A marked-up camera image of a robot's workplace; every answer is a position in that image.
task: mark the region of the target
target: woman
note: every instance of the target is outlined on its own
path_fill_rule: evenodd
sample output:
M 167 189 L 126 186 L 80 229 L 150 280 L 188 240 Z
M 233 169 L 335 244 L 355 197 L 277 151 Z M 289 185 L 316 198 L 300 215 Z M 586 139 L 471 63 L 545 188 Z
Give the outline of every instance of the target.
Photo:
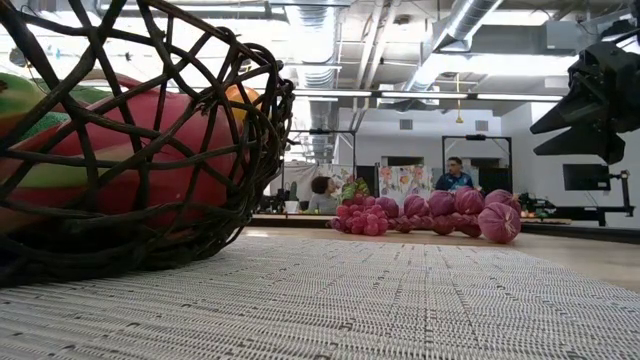
M 309 213 L 335 215 L 338 200 L 331 196 L 336 191 L 336 184 L 330 177 L 318 176 L 311 181 L 313 195 L 309 201 Z

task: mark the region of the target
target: woven mat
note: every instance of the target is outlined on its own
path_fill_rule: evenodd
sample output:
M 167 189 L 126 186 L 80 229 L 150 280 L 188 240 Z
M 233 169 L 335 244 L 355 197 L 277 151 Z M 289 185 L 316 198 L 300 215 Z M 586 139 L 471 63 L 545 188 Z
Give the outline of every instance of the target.
M 1 359 L 640 359 L 640 295 L 507 248 L 241 238 L 0 290 Z

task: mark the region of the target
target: cluster of pink balls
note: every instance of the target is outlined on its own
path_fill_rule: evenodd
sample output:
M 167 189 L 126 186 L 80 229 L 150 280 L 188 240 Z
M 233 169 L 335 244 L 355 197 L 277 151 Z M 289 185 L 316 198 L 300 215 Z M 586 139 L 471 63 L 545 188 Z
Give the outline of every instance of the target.
M 454 231 L 477 238 L 484 235 L 509 243 L 520 233 L 520 204 L 504 190 L 485 198 L 472 188 L 455 193 L 434 191 L 428 200 L 408 196 L 401 207 L 391 198 L 355 197 L 353 204 L 339 206 L 332 228 L 351 234 L 383 235 L 388 229 L 402 233 L 431 230 L 439 235 Z
M 331 227 L 349 234 L 384 235 L 389 229 L 388 216 L 376 200 L 373 196 L 356 196 L 353 205 L 338 206 Z

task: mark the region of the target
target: floor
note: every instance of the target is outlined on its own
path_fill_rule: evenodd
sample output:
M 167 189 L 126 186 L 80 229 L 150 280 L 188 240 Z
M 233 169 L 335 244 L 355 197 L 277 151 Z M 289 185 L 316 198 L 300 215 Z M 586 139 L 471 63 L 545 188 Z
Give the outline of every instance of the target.
M 374 241 L 452 246 L 507 246 L 552 261 L 588 277 L 640 293 L 640 246 L 594 240 L 520 234 L 509 245 L 464 236 L 437 236 L 429 232 L 388 233 L 383 237 L 341 234 L 329 229 L 247 228 L 248 236 L 305 237 L 345 241 Z

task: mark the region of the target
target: dark wicker basket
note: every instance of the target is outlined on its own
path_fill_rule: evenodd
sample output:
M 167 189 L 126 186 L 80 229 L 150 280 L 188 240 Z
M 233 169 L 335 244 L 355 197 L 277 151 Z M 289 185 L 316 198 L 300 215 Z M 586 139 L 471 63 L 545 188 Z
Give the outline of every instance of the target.
M 0 0 L 2 25 L 51 89 L 13 130 L 0 138 L 0 161 L 22 161 L 13 175 L 1 185 L 0 205 L 5 211 L 10 209 L 46 219 L 27 228 L 0 235 L 0 286 L 114 276 L 133 269 L 166 269 L 212 256 L 236 239 L 250 220 L 251 209 L 257 205 L 264 188 L 279 174 L 291 124 L 293 102 L 293 84 L 278 76 L 282 63 L 276 61 L 264 47 L 242 44 L 229 29 L 213 27 L 162 0 L 137 2 L 149 37 L 114 29 L 115 20 L 126 2 L 114 0 L 100 26 L 94 27 L 82 1 L 69 0 L 83 24 L 81 28 L 73 28 L 22 13 L 9 0 Z M 154 14 L 163 13 L 167 17 L 166 31 L 156 26 L 150 7 L 160 12 Z M 171 45 L 175 19 L 204 32 L 189 51 Z M 81 56 L 75 69 L 62 81 L 57 78 L 44 51 L 27 29 L 27 24 L 88 39 L 89 48 Z M 163 73 L 122 92 L 116 79 L 117 69 L 112 68 L 102 47 L 107 38 L 154 47 L 164 64 Z M 217 75 L 212 74 L 197 59 L 198 51 L 211 38 L 229 46 L 224 64 Z M 181 60 L 174 64 L 171 54 L 179 56 Z M 105 73 L 113 98 L 93 110 L 87 110 L 69 93 L 94 68 L 96 61 Z M 247 61 L 255 65 L 254 69 L 239 74 L 243 63 Z M 180 71 L 187 65 L 193 65 L 200 71 L 210 87 L 198 92 L 187 85 L 180 75 Z M 268 74 L 265 89 L 251 103 L 242 82 L 262 74 Z M 174 80 L 182 93 L 190 97 L 190 104 L 179 118 L 162 120 L 170 121 L 171 125 L 160 131 L 169 80 Z M 228 100 L 225 91 L 233 85 L 238 86 L 244 102 Z M 136 119 L 131 116 L 127 102 L 158 86 L 157 108 L 149 109 L 156 111 L 153 128 L 136 126 Z M 60 127 L 38 151 L 17 150 L 14 145 L 21 136 L 59 103 L 71 117 L 70 125 Z M 120 110 L 124 123 L 103 116 L 116 107 Z M 235 126 L 233 108 L 246 111 L 242 133 Z M 221 110 L 224 110 L 229 122 L 228 136 L 233 140 L 233 146 L 216 147 L 211 143 L 215 121 Z M 208 115 L 206 132 L 199 149 L 189 148 L 174 137 L 181 126 L 196 113 Z M 135 153 L 124 161 L 97 160 L 86 128 L 90 123 L 128 134 Z M 79 139 L 84 158 L 50 153 L 67 136 Z M 157 156 L 161 149 L 167 147 L 181 153 L 183 158 L 174 162 L 154 161 L 154 155 Z M 234 154 L 235 160 L 229 174 L 220 173 L 208 162 L 225 154 Z M 82 188 L 80 195 L 65 201 L 60 207 L 36 206 L 12 200 L 16 186 L 39 163 L 86 168 L 86 187 Z M 150 206 L 150 176 L 177 168 L 191 170 L 185 197 L 179 202 Z M 135 171 L 134 174 L 138 176 L 139 186 L 131 211 L 110 215 L 101 213 L 96 205 L 97 194 L 124 171 Z M 207 177 L 216 179 L 226 188 L 226 202 L 223 205 L 212 206 L 192 200 L 197 181 Z M 187 211 L 197 211 L 201 216 L 196 220 L 186 220 L 184 214 Z M 170 225 L 149 225 L 148 219 L 166 213 L 173 214 Z

